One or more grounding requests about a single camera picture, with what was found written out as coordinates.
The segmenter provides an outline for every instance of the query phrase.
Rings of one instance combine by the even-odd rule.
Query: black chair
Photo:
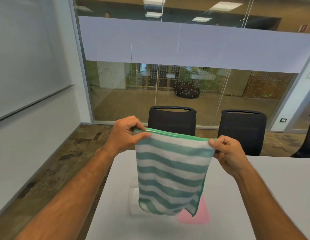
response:
[[[267,117],[249,110],[223,110],[218,136],[236,139],[248,156],[259,156],[264,142]]]
[[[161,109],[182,109],[188,112]],[[153,106],[149,109],[148,128],[195,136],[196,113],[196,110],[187,107]]]
[[[310,158],[310,125],[303,145],[296,153],[291,155],[291,157]]]

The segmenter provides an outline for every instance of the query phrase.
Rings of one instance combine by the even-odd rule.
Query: white table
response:
[[[310,239],[310,159],[249,156],[277,201]],[[211,221],[187,225],[177,217],[133,217],[129,214],[130,182],[137,177],[135,151],[119,154],[113,163],[87,240],[255,239],[234,179],[213,159],[203,195]]]

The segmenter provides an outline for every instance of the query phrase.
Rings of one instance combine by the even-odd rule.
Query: whiteboard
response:
[[[53,0],[0,0],[0,118],[71,83]]]
[[[90,16],[79,24],[86,60],[300,73],[310,56],[307,33]]]

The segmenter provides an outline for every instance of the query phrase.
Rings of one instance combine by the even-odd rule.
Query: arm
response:
[[[209,144],[216,149],[214,157],[236,180],[257,240],[306,240],[249,163],[237,140],[221,136],[217,141],[210,139]]]
[[[116,121],[105,146],[97,150],[91,160],[29,222],[15,240],[76,239],[113,159],[118,153],[151,135],[143,132],[132,136],[132,127],[146,130],[135,116]]]

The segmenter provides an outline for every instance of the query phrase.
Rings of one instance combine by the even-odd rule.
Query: microfiber cloth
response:
[[[195,216],[214,149],[208,140],[147,128],[137,143],[139,206],[157,215]]]

